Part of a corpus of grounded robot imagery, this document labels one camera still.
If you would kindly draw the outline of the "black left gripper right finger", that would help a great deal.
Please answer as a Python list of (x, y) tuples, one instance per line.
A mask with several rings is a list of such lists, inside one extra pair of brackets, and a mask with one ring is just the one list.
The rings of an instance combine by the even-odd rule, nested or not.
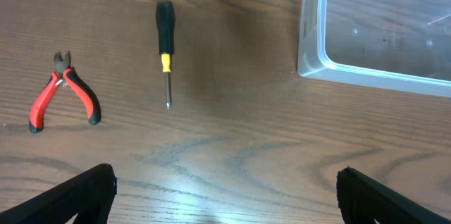
[(346, 224), (450, 224), (450, 220), (350, 167), (338, 172), (336, 191)]

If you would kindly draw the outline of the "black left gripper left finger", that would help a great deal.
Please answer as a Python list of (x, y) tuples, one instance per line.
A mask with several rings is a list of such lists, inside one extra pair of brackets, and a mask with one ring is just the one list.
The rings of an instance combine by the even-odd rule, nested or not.
[(106, 224), (116, 194), (112, 165), (102, 163), (1, 212), (1, 222)]

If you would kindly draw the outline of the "black yellow screwdriver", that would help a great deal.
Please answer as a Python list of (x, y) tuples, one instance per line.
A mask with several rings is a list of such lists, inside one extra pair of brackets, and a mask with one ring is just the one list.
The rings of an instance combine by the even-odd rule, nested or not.
[(156, 6), (156, 26), (159, 36), (159, 53), (165, 76), (166, 108), (172, 106), (171, 69), (174, 54), (175, 10), (170, 1), (160, 1)]

